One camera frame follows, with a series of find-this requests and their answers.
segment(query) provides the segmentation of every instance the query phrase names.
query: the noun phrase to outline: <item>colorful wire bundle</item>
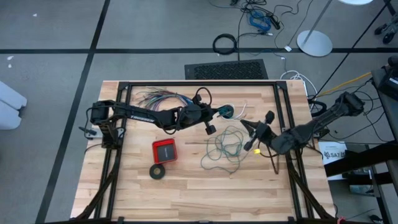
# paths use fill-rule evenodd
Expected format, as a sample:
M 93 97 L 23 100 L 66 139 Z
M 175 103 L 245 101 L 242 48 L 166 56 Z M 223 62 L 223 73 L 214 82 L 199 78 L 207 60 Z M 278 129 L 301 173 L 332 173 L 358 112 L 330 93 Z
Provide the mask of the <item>colorful wire bundle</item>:
M 145 96 L 143 96 L 144 99 L 138 102 L 138 105 L 144 105 L 145 109 L 157 111 L 159 110 L 159 105 L 161 104 L 161 102 L 163 102 L 167 98 L 177 98 L 184 104 L 184 106 L 192 103 L 192 100 L 187 96 L 167 91 L 164 88 L 159 88 L 156 86 L 150 86 L 148 88 L 150 89 L 150 91 L 140 92 L 146 94 Z

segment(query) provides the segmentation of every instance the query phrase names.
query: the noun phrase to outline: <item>wooden tabletop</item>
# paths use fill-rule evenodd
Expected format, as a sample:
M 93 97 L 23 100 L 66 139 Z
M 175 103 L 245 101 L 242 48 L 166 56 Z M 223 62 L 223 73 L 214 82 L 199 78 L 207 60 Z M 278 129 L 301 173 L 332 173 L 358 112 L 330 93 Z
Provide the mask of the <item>wooden tabletop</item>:
M 104 81 L 99 100 L 115 100 L 119 82 Z M 301 81 L 287 81 L 290 102 L 295 124 L 305 124 L 311 120 L 307 98 Z M 169 91 L 193 97 L 198 86 L 166 86 Z M 240 113 L 243 105 L 246 120 L 264 120 L 265 114 L 271 110 L 275 120 L 272 130 L 280 134 L 274 92 L 271 86 L 208 86 L 212 96 L 212 107 L 217 108 L 227 103 L 235 105 Z M 132 91 L 131 105 L 144 95 L 147 87 L 135 86 Z M 200 93 L 203 101 L 209 96 L 205 91 Z M 282 109 L 286 126 L 289 126 L 283 94 Z M 177 99 L 164 101 L 160 109 L 180 106 Z M 225 170 L 205 170 L 201 159 L 206 154 L 206 142 L 210 137 L 222 133 L 228 126 L 244 129 L 238 121 L 227 121 L 214 118 L 211 121 L 217 132 L 208 136 L 205 125 L 198 124 L 188 129 L 177 131 L 173 136 L 153 124 L 128 120 L 124 138 L 123 153 L 119 171 L 119 179 L 114 203 L 113 219 L 119 216 L 126 220 L 146 221 L 283 221 L 294 215 L 294 206 L 289 184 L 285 157 L 280 156 L 280 171 L 275 174 L 271 161 L 249 152 L 239 169 L 230 174 Z M 152 142 L 174 138 L 178 159 L 164 164 L 166 175 L 161 180 L 151 179 L 149 168 L 154 164 Z M 99 139 L 89 141 L 88 146 L 100 143 Z M 260 147 L 267 154 L 264 146 Z M 85 155 L 81 170 L 75 202 L 71 217 L 77 216 L 90 203 L 97 192 L 101 178 L 105 149 L 91 148 Z M 308 186 L 317 200 L 329 214 L 334 215 L 332 197 L 321 155 L 313 150 L 304 149 L 303 163 L 307 175 Z M 203 159 L 206 168 L 222 166 L 235 169 L 236 164 L 222 158 L 212 161 Z M 300 206 L 306 216 L 302 193 Z M 108 193 L 104 197 L 102 217 L 108 202 Z

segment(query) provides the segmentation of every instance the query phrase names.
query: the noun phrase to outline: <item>roll of black tape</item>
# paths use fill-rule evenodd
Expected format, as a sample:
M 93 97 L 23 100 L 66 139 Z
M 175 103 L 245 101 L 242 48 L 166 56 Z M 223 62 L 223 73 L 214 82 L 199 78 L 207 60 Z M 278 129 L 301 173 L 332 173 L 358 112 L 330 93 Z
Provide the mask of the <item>roll of black tape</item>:
M 149 175 L 155 180 L 160 180 L 166 174 L 166 170 L 162 164 L 154 164 L 149 169 Z

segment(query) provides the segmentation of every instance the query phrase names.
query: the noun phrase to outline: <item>black floor mat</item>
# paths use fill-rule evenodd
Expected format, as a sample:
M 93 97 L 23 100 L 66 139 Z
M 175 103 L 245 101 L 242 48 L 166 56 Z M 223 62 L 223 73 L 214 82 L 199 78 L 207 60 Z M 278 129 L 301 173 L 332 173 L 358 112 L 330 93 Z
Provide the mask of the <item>black floor mat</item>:
M 186 80 L 268 79 L 262 59 L 185 65 Z

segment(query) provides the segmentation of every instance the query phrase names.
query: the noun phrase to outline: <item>red box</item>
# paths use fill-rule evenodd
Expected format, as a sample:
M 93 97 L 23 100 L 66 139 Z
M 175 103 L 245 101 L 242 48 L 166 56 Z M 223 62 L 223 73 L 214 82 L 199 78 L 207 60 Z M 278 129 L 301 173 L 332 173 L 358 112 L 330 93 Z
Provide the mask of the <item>red box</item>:
M 177 159 L 177 150 L 174 139 L 164 139 L 152 143 L 155 164 L 174 161 Z

